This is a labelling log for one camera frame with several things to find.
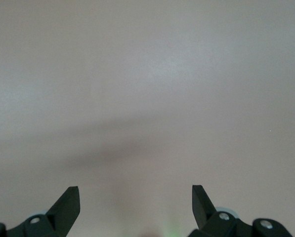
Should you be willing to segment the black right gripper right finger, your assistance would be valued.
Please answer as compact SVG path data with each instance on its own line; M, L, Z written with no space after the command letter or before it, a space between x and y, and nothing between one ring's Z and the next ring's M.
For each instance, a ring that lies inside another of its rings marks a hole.
M198 228L189 237L251 237L252 226L227 211L218 211L201 185L192 186L192 211Z

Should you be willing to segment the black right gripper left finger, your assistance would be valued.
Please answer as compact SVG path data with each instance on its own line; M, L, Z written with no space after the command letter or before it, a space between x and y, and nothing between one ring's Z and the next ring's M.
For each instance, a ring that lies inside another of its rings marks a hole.
M29 217L6 231L8 237L65 237L80 213L80 193L69 187L46 214Z

